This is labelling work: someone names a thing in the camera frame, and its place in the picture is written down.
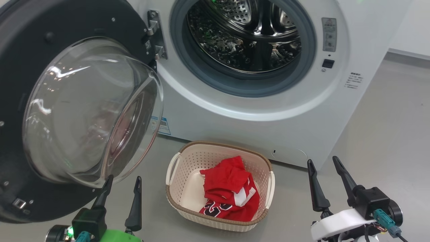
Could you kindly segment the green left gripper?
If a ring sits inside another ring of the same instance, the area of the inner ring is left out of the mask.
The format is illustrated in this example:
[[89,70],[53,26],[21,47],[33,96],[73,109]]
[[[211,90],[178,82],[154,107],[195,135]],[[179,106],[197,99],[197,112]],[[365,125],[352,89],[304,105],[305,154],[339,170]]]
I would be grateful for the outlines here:
[[[101,193],[95,199],[91,209],[104,208],[106,199],[112,189],[114,175],[107,177],[103,184]],[[135,236],[134,232],[142,229],[142,179],[137,176],[134,185],[134,198],[131,205],[130,213],[125,221],[126,230],[106,230],[100,239],[94,239],[94,242],[143,242]]]

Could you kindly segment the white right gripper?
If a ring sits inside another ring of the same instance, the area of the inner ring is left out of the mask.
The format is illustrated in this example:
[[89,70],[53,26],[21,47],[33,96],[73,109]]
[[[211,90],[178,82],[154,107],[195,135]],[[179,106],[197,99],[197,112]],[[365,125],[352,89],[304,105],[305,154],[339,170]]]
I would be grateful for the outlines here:
[[[339,176],[341,176],[342,182],[344,184],[344,188],[348,196],[348,206],[355,207],[356,197],[353,193],[353,189],[357,186],[357,184],[353,180],[352,176],[350,176],[350,173],[344,167],[338,156],[333,156],[332,161],[336,172],[339,174]],[[314,163],[311,159],[307,161],[307,169],[313,211],[330,212],[330,202],[324,196],[324,192],[322,191],[321,185],[318,182],[316,167],[314,166]],[[311,225],[311,236],[314,241],[317,241],[352,230],[364,224],[371,224],[373,222],[376,222],[376,220],[364,219],[354,208],[347,209],[321,219],[320,221]]]

